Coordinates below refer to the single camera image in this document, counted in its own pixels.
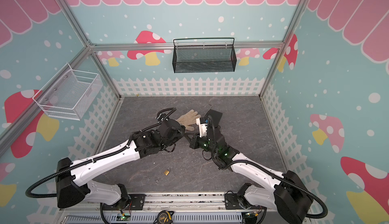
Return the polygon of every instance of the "gray tabletop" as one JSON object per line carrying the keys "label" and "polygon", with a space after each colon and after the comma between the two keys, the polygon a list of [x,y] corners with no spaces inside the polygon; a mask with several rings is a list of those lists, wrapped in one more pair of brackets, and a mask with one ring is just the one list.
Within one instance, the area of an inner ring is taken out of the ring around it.
{"label": "gray tabletop", "polygon": [[[169,107],[177,108],[171,119],[177,119],[191,109],[201,115],[211,107],[222,112],[219,124],[227,144],[264,166],[285,172],[257,96],[126,97],[104,150],[126,141],[130,132],[155,124],[157,111]],[[163,172],[167,168],[171,170],[166,176]],[[237,191],[246,182],[254,183],[238,173],[218,170],[212,161],[203,159],[201,149],[189,148],[185,138],[177,142],[172,153],[162,151],[125,163],[101,174],[95,181],[122,183],[129,192]]]}

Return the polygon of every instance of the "mushroom wall decal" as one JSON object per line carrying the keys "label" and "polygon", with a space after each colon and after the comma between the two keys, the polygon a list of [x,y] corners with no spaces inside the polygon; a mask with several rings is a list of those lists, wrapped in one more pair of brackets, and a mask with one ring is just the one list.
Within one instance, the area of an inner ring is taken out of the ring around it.
{"label": "mushroom wall decal", "polygon": [[366,224],[389,221],[388,173],[349,157],[342,157],[340,165],[357,188],[363,190],[346,192],[358,217]]}
{"label": "mushroom wall decal", "polygon": [[[4,110],[7,123],[3,124],[4,128],[13,123],[26,107],[33,102],[32,97],[37,92],[38,90],[23,90],[6,99]],[[59,127],[59,120],[48,117],[43,111],[39,112],[22,134],[12,143],[12,154],[16,158],[26,156],[34,145],[36,132],[40,133],[46,141],[50,141]]]}
{"label": "mushroom wall decal", "polygon": [[[151,31],[142,31],[139,33],[134,43],[166,43],[166,42],[160,36],[158,36],[157,34]],[[171,50],[137,50],[137,51],[129,51],[127,53],[127,56],[132,60],[136,60],[145,56],[146,65],[154,66],[154,65],[159,65],[161,63],[161,61],[157,57],[156,54],[157,52],[169,54],[172,51]]]}
{"label": "mushroom wall decal", "polygon": [[249,57],[259,58],[261,56],[258,48],[242,48],[235,52],[236,57],[240,59],[238,65],[246,66],[249,64]]}
{"label": "mushroom wall decal", "polygon": [[340,119],[320,114],[312,114],[310,116],[312,125],[318,127],[318,130],[312,132],[312,135],[319,145],[324,143],[324,140],[329,139],[332,149],[335,153],[342,150],[344,143],[344,129]]}
{"label": "mushroom wall decal", "polygon": [[99,56],[100,60],[103,62],[103,64],[108,64],[111,67],[116,67],[119,66],[119,63],[116,61],[116,58],[124,58],[124,55],[121,51],[99,51],[97,53]]}
{"label": "mushroom wall decal", "polygon": [[[15,168],[15,163],[0,163],[0,182]],[[16,192],[16,184],[0,184],[0,207],[4,207]]]}
{"label": "mushroom wall decal", "polygon": [[[275,58],[277,51],[278,51],[277,48],[271,48],[264,53],[263,58],[264,59]],[[297,53],[298,53],[297,36],[293,34],[292,40],[290,41],[289,46],[286,48],[284,56],[282,57],[281,62],[277,67],[278,71],[280,71],[281,73],[284,71],[284,65],[286,61],[288,61],[289,68],[293,70],[294,66],[296,65]]]}

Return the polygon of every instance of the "pink awning pattern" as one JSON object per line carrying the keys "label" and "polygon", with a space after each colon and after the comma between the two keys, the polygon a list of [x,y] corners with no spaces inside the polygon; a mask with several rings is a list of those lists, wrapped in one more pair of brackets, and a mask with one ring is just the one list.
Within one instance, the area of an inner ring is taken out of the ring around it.
{"label": "pink awning pattern", "polygon": [[310,0],[308,9],[389,74],[389,0]]}

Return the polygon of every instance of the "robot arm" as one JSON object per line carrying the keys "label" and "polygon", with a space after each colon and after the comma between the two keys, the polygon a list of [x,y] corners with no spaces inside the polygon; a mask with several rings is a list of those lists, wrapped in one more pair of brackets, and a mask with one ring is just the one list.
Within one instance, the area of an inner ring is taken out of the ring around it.
{"label": "robot arm", "polygon": [[[244,184],[237,193],[242,208],[248,209],[258,205],[271,208],[277,210],[291,224],[302,223],[305,217],[323,218],[327,215],[328,210],[323,201],[306,189],[296,173],[292,171],[282,173],[267,168],[227,145],[220,127],[215,128],[217,123],[213,122],[212,115],[197,119],[197,124],[200,133],[192,134],[192,138],[189,134],[185,135],[189,147],[211,152],[211,158],[219,169],[240,173],[265,188],[266,191],[249,183]],[[313,200],[323,207],[321,214],[307,213]]]}
{"label": "robot arm", "polygon": [[[159,111],[157,124],[132,133],[129,140],[116,147],[81,160],[60,160],[57,172],[31,185],[26,190],[26,195],[34,198],[57,197],[59,208],[71,207],[81,201],[91,201],[123,209],[130,202],[123,184],[107,185],[92,179],[121,164],[157,154],[162,150],[168,151],[167,148],[175,145],[184,136],[185,131],[185,126],[169,119],[174,111],[175,108]],[[56,194],[32,193],[34,188],[52,178],[56,178]]]}

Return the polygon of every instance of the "light blue wall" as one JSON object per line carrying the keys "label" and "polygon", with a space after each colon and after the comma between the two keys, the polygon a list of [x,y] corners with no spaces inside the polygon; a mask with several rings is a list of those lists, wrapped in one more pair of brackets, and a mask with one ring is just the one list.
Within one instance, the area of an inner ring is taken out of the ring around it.
{"label": "light blue wall", "polygon": [[[285,110],[285,117],[289,118],[288,124],[293,126],[292,133],[301,145],[301,154],[307,156],[306,165],[313,168],[312,178],[319,182],[317,189],[326,197],[330,212],[335,214],[333,223],[361,224],[363,221],[346,192],[363,190],[348,178],[340,160],[349,157],[389,172],[389,75],[384,64],[372,63],[363,56],[360,46],[347,43],[342,32],[334,32],[315,12],[307,10],[299,26],[295,32],[299,51],[296,65],[293,70],[285,66],[283,73],[277,71],[271,84],[282,103],[281,110]],[[378,102],[370,102],[372,93],[380,95]],[[340,119],[345,141],[339,153],[334,152],[329,139],[323,145],[316,143],[312,132],[318,128],[312,125],[311,114]],[[369,136],[368,130],[373,130],[374,135]],[[382,195],[388,195],[387,187],[376,185],[375,188],[380,188]],[[367,210],[365,215],[373,220],[377,214]]]}
{"label": "light blue wall", "polygon": [[[108,44],[133,43],[143,30],[158,34],[166,42],[185,37],[280,41],[284,38],[285,27],[289,25],[295,6],[286,3],[280,6],[249,6],[245,3],[238,6],[225,3],[217,6],[206,3],[150,6],[143,3],[139,6],[80,4],[72,9],[91,42]],[[219,22],[219,17],[223,17],[222,22]]]}
{"label": "light blue wall", "polygon": [[[90,58],[77,69],[98,73]],[[39,179],[54,173],[60,159],[69,157],[74,160],[93,154],[116,103],[114,93],[107,87],[104,79],[102,80],[104,85],[100,93],[80,121],[59,119],[59,129],[50,141],[46,141],[41,134],[37,133],[33,148],[28,155],[17,159],[12,155],[11,149],[8,149],[0,158],[0,164],[15,164],[12,172],[4,178],[1,184],[16,184],[17,186],[16,193],[11,200],[5,207],[0,208],[1,223],[14,223],[15,217],[17,217],[17,222],[21,224],[52,223],[58,211],[56,199],[28,198],[25,196],[25,191]],[[46,183],[36,188],[34,192],[48,193]],[[50,186],[55,191],[55,185],[51,184]]]}

